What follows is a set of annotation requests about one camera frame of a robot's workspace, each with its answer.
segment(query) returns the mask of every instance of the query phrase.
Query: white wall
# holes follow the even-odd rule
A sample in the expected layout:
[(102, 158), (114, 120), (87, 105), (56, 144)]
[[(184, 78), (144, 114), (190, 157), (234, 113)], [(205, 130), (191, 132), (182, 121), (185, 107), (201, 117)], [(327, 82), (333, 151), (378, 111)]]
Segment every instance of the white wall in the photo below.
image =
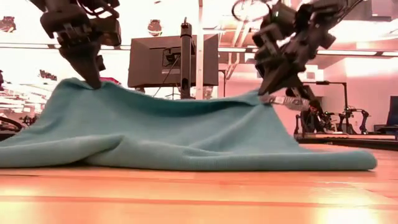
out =
[[(373, 131), (375, 124), (387, 122), (390, 96), (398, 96), (398, 58), (347, 58), (345, 62), (348, 104), (369, 112), (366, 126)], [(351, 119), (357, 131), (361, 121), (360, 114)]]
[[(113, 77), (122, 83), (127, 83), (129, 68), (129, 51), (101, 51), (104, 58), (105, 71), (102, 77)], [(80, 78), (79, 74), (59, 54), (58, 50), (51, 49), (1, 49), (1, 70), (4, 79), (15, 83), (29, 83), (32, 77), (45, 70), (58, 78)]]
[[(386, 123), (390, 96), (398, 95), (398, 58), (346, 58), (325, 69), (324, 76), (331, 82), (347, 82), (348, 105), (371, 115), (366, 123), (369, 131), (373, 131), (375, 124)], [(325, 87), (323, 108), (330, 112), (343, 111), (342, 86)], [(357, 133), (361, 122), (360, 113), (350, 119)]]
[[(344, 60), (336, 62), (323, 70), (323, 76), (329, 82), (346, 82)], [(325, 96), (322, 99), (324, 111), (341, 113), (344, 111), (344, 88), (342, 85), (324, 86)]]

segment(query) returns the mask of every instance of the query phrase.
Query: ceiling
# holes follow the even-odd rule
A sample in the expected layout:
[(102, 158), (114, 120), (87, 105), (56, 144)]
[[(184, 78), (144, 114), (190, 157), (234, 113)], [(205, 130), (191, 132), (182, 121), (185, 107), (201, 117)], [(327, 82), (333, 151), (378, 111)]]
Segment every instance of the ceiling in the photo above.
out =
[[(180, 25), (187, 17), (187, 21), (193, 26), (193, 33), (196, 34), (198, 27), (198, 1), (197, 0), (162, 0), (158, 4), (154, 4), (155, 0), (119, 0), (121, 6), (117, 8), (120, 13), (120, 24), (122, 28), (122, 40), (124, 45), (130, 44), (131, 38), (150, 37), (147, 31), (148, 23), (151, 19), (160, 19), (163, 36), (180, 35)], [(291, 0), (292, 5), (297, 7), (301, 0)], [(242, 24), (236, 21), (231, 15), (231, 7), (235, 0), (203, 0), (203, 27), (205, 33), (220, 33), (222, 47), (250, 47), (253, 46), (251, 36), (259, 28), (260, 21)], [(373, 10), (377, 11), (379, 15), (391, 16), (393, 19), (397, 17), (398, 10), (396, 4), (392, 0), (377, 0), (377, 4), (373, 4)], [(266, 7), (257, 5), (252, 7), (245, 7), (238, 11), (238, 14), (247, 14), (251, 17), (261, 16), (267, 12)], [(15, 33), (7, 34), (0, 32), (1, 43), (30, 43), (30, 44), (57, 44), (55, 40), (49, 39), (47, 34), (43, 31), (39, 19), (42, 13), (33, 6), (28, 0), (8, 0), (0, 3), (0, 18), (2, 16), (14, 16), (17, 24)], [(397, 50), (398, 51), (398, 19), (391, 22), (369, 22), (369, 21), (343, 21), (337, 25), (331, 33), (337, 37), (337, 41), (332, 49), (339, 50), (356, 50), (356, 49), (382, 49), (382, 50)], [(57, 65), (53, 66), (56, 75), (66, 78), (73, 74), (72, 69), (68, 67), (59, 54), (53, 50), (45, 53), (47, 56), (41, 58), (34, 58), (34, 53), (23, 56), (25, 60), (31, 61), (29, 68), (17, 68), (18, 75), (27, 73), (28, 70), (38, 69), (38, 65), (46, 64), (49, 60), (57, 58)], [(105, 64), (107, 70), (104, 71), (105, 76), (115, 77), (123, 82), (127, 73), (128, 54), (121, 52), (107, 52)], [(12, 57), (17, 60), (20, 54), (14, 54)], [(334, 63), (344, 59), (342, 56), (326, 56), (319, 55), (315, 60), (309, 62), (309, 65), (316, 65), (319, 69), (324, 69), (333, 65)], [(107, 61), (121, 60), (126, 65), (121, 67), (107, 63)], [(56, 67), (64, 67), (65, 69), (56, 69)], [(250, 64), (239, 65), (236, 68), (236, 76), (244, 76), (242, 74), (255, 72), (254, 66)], [(27, 85), (23, 90), (32, 89)], [(53, 85), (35, 86), (36, 92), (44, 90), (44, 98), (50, 94)], [(9, 86), (10, 89), (15, 89), (19, 93), (19, 87)]]

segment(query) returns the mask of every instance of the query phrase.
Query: person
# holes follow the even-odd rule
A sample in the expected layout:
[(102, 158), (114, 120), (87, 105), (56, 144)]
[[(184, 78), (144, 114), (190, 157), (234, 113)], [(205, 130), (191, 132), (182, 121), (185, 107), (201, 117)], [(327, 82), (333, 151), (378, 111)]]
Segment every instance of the person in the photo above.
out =
[(310, 101), (310, 108), (301, 113), (302, 127), (306, 133), (317, 131), (318, 134), (325, 133), (322, 122), (324, 119), (323, 110), (318, 100)]

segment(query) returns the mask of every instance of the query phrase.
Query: ceiling light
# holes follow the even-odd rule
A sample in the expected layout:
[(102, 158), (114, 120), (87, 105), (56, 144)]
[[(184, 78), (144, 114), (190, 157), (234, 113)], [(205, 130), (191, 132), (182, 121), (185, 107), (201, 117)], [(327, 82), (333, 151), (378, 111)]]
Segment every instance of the ceiling light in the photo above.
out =
[(13, 100), (13, 99), (9, 99), (9, 98), (0, 97), (0, 103), (19, 105), (19, 104), (24, 104), (25, 101), (24, 100)]
[(0, 44), (4, 48), (48, 49), (47, 44)]
[(371, 56), (376, 55), (377, 52), (373, 51), (360, 51), (360, 50), (318, 50), (318, 55), (357, 55), (357, 56)]
[(1, 104), (0, 108), (20, 108), (20, 109), (23, 109), (24, 105), (4, 105), (4, 104)]
[(398, 52), (383, 52), (383, 56), (398, 57)]
[(218, 48), (218, 52), (246, 52), (246, 49), (238, 47), (220, 47)]

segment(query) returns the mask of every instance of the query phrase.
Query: cable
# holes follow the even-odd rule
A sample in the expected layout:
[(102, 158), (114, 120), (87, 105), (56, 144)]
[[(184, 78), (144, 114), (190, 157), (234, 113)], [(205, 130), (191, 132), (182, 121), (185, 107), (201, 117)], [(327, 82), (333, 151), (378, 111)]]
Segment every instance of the cable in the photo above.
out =
[(354, 2), (354, 4), (352, 5), (352, 6), (350, 6), (350, 7), (348, 7), (345, 11), (344, 11), (344, 13), (343, 13), (343, 15), (338, 19), (338, 23), (340, 22), (340, 21), (342, 21), (359, 3), (361, 3), (363, 0), (357, 0), (356, 2)]
[[(172, 72), (172, 70), (173, 70), (175, 64), (178, 62), (179, 59), (180, 59), (180, 55), (177, 55), (177, 58), (175, 59), (173, 65), (170, 67), (169, 72), (167, 73), (166, 77), (164, 78), (164, 80), (163, 80), (163, 82), (162, 82), (162, 85), (166, 82), (167, 77), (169, 77), (170, 73)], [(155, 93), (152, 97), (155, 97), (155, 96), (156, 96), (156, 94), (159, 92), (160, 88), (161, 88), (161, 87), (159, 87), (159, 88), (157, 89), (156, 93)]]
[(12, 125), (14, 125), (16, 127), (16, 129), (10, 129), (10, 128), (2, 127), (1, 129), (3, 129), (3, 130), (19, 132), (23, 128), (23, 126), (19, 122), (14, 121), (13, 119), (9, 119), (9, 118), (5, 118), (5, 117), (0, 116), (0, 121), (12, 124)]

